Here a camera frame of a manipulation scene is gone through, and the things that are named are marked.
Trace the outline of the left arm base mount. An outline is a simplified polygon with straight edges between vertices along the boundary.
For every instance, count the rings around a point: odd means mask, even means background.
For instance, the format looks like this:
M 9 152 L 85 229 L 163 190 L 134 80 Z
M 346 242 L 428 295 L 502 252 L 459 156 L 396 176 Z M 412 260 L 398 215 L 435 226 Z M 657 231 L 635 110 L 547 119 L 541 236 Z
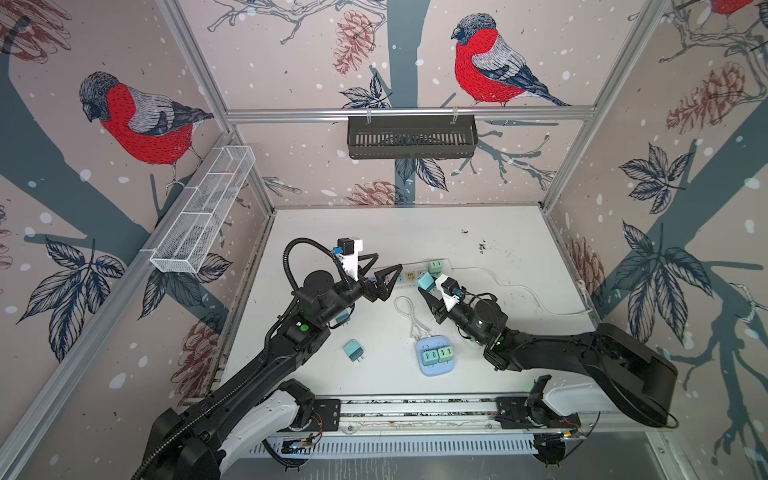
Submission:
M 298 410 L 286 432 L 335 432 L 339 428 L 341 401 L 314 399 L 296 401 Z

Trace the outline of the blue square socket hub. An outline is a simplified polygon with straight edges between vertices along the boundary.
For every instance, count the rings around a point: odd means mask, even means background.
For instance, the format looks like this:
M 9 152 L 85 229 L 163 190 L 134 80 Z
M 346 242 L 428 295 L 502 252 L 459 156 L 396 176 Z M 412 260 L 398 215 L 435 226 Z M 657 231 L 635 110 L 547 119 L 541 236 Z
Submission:
M 432 336 L 419 340 L 416 355 L 423 375 L 434 377 L 451 372 L 456 364 L 449 340 L 444 336 Z

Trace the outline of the white multicolour power strip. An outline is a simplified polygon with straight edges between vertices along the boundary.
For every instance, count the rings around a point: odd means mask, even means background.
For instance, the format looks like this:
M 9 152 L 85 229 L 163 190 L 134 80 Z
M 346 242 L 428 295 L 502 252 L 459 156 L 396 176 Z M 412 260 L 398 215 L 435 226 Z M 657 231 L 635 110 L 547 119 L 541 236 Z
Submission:
M 452 275 L 453 267 L 448 259 L 438 259 L 443 262 L 442 274 Z M 396 289 L 416 288 L 418 277 L 423 272 L 428 272 L 428 265 L 433 260 L 413 262 L 403 265 L 403 271 L 395 286 Z

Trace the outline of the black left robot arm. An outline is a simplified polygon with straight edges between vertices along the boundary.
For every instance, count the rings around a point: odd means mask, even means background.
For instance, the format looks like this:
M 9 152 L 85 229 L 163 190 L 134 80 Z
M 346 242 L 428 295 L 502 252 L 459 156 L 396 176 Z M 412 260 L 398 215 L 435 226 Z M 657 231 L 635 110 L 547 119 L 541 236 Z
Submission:
M 329 257 L 337 272 L 311 272 L 302 283 L 292 273 L 294 247 L 309 245 Z M 136 479 L 218 479 L 256 444 L 283 429 L 312 422 L 315 396 L 293 373 L 316 354 L 336 318 L 357 300 L 386 301 L 402 265 L 373 271 L 378 256 L 341 238 L 333 249 L 296 238 L 282 256 L 291 287 L 285 312 L 268 329 L 263 349 L 228 381 L 178 413 L 166 410 L 153 423 Z

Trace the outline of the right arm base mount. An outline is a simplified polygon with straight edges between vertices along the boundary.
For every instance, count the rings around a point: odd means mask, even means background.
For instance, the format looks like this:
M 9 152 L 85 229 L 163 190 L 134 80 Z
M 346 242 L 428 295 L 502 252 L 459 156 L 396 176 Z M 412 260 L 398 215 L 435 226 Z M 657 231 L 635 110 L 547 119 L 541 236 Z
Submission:
M 503 430 L 574 430 L 581 427 L 581 420 L 577 414 L 559 415 L 542 400 L 533 400 L 529 403 L 525 396 L 506 396 L 497 397 L 495 405 L 497 412 L 494 420 Z

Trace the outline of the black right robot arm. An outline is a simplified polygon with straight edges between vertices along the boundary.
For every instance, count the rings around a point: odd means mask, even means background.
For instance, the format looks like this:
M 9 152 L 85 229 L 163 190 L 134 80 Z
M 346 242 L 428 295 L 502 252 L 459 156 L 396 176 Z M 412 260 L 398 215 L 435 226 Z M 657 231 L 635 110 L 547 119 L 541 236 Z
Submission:
M 677 369 L 664 356 L 612 324 L 572 335 L 534 335 L 506 326 L 508 317 L 488 299 L 459 301 L 419 293 L 439 323 L 449 319 L 483 347 L 496 370 L 546 369 L 590 377 L 620 412 L 653 428 L 663 428 L 677 381 Z

